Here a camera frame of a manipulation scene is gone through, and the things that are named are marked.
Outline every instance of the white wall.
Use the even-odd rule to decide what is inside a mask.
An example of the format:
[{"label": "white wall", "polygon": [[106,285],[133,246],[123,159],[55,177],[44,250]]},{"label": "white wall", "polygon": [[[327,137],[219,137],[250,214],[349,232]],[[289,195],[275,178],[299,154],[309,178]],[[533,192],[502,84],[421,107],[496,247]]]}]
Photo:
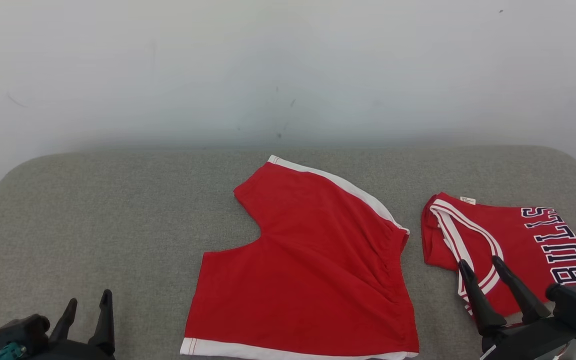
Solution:
[{"label": "white wall", "polygon": [[94,148],[411,142],[576,157],[576,0],[0,0],[0,178]]}]

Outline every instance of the white stripe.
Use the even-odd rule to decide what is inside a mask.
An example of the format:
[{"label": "white stripe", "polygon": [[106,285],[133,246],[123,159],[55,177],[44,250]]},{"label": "white stripe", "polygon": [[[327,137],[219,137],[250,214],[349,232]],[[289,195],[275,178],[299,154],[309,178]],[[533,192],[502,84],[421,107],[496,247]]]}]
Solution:
[{"label": "white stripe", "polygon": [[[457,228],[455,227],[455,224],[453,223],[450,216],[445,214],[443,211],[435,210],[432,208],[430,208],[430,211],[437,218],[437,221],[439,221],[439,224],[441,225],[439,228],[443,233],[443,242],[452,252],[454,259],[457,260],[458,263],[461,259],[466,260],[472,271],[475,271],[471,255],[468,253],[466,245],[464,244],[464,240],[462,240],[462,237],[457,231]],[[457,294],[463,297],[462,293],[465,291],[466,287],[464,286],[464,280],[462,279],[461,275],[462,273],[459,272],[459,276],[457,276]]]},{"label": "white stripe", "polygon": [[492,353],[492,351],[495,350],[496,348],[497,348],[496,345],[490,346],[490,348],[487,349],[487,351],[482,354],[482,356],[479,358],[479,360],[486,359],[488,357],[488,355],[490,355],[490,353]]},{"label": "white stripe", "polygon": [[397,228],[400,228],[401,230],[405,230],[406,234],[410,234],[410,230],[401,226],[400,224],[397,223],[397,221],[395,221],[395,219],[393,218],[393,215],[391,215],[391,212],[388,211],[388,209],[384,206],[383,203],[381,203],[379,200],[377,200],[377,198],[375,198],[371,194],[363,191],[362,189],[359,189],[359,187],[356,187],[355,185],[350,183],[348,180],[345,180],[345,178],[341,178],[337,175],[333,175],[332,173],[318,170],[316,168],[310,168],[308,166],[301,166],[300,164],[295,164],[294,162],[286,161],[286,160],[282,159],[281,157],[277,157],[275,155],[270,155],[268,162],[272,163],[272,164],[276,164],[278,166],[286,167],[288,169],[292,169],[294,171],[299,171],[301,173],[313,173],[313,174],[317,174],[319,176],[322,176],[324,178],[327,178],[328,180],[333,182],[336,186],[343,189],[343,191],[347,192],[348,194],[352,194],[353,196],[359,198],[359,200],[366,203],[381,218],[386,219],[387,221],[390,221],[391,223],[395,224],[395,226],[397,226]]},{"label": "white stripe", "polygon": [[414,358],[415,356],[419,355],[416,352],[409,351],[397,351],[361,356],[313,355],[311,353],[276,350],[274,348],[263,348],[246,344],[237,344],[235,342],[196,339],[194,337],[183,338],[180,354],[228,356],[231,358],[252,360],[366,360],[371,358],[382,360],[402,360],[404,358]]},{"label": "white stripe", "polygon": [[[490,246],[491,256],[497,255],[499,258],[501,258],[501,260],[504,259],[503,251],[501,250],[501,246],[499,246],[497,240],[488,231],[486,231],[484,228],[468,219],[466,215],[462,214],[461,211],[457,210],[457,208],[455,208],[450,203],[444,200],[437,199],[432,203],[432,205],[430,205],[430,210],[435,214],[435,216],[437,216],[438,212],[441,214],[448,214],[452,218],[457,219],[457,221],[460,222],[462,225],[464,225],[466,228],[469,228],[470,230],[477,231],[478,233],[482,234]],[[461,241],[462,240],[461,235],[459,235],[457,228],[454,227],[454,223],[452,225],[453,225],[452,228],[450,228],[450,226],[446,224],[446,226],[442,227],[442,231],[444,231],[443,230],[444,227],[448,227],[448,231],[450,231],[453,239],[455,240],[458,239]],[[457,293],[459,294],[459,296],[465,297],[466,289],[464,287],[462,273],[460,271],[458,271],[458,273],[459,273],[459,291]],[[491,265],[490,271],[488,272],[486,277],[483,278],[483,280],[481,280],[478,283],[478,286],[480,287],[483,294],[487,294],[490,290],[493,289],[493,287],[498,283],[498,281],[499,281],[499,274],[497,273],[495,267]]]}]

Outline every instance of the gray cushion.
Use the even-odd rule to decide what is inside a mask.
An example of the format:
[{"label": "gray cushion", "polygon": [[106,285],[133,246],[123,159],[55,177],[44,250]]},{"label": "gray cushion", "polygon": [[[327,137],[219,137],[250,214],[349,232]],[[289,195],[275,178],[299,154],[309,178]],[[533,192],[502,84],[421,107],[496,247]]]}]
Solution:
[{"label": "gray cushion", "polygon": [[345,178],[410,229],[402,271],[421,360],[480,355],[480,338],[456,294],[456,274],[423,261],[420,215],[432,194],[554,207],[576,232],[576,161],[550,148],[51,155],[18,166],[0,183],[0,326],[33,313],[54,325],[76,297],[70,338],[85,342],[108,288],[119,360],[181,359],[202,253],[258,237],[233,189],[270,154]]}]

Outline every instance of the garment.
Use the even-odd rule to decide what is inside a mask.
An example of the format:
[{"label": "garment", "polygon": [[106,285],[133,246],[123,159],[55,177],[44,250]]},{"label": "garment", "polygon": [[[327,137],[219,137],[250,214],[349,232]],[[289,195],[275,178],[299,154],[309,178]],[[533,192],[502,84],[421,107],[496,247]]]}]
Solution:
[{"label": "garment", "polygon": [[409,231],[379,200],[271,156],[235,191],[254,242],[203,255],[181,354],[399,360],[419,352],[400,255]]},{"label": "garment", "polygon": [[500,281],[493,255],[543,303],[548,301],[548,285],[576,283],[576,235],[551,207],[489,206],[439,193],[423,208],[422,241],[427,264],[459,274],[457,293],[470,314],[457,267],[462,259],[473,268],[490,305],[503,316],[520,309]]}]

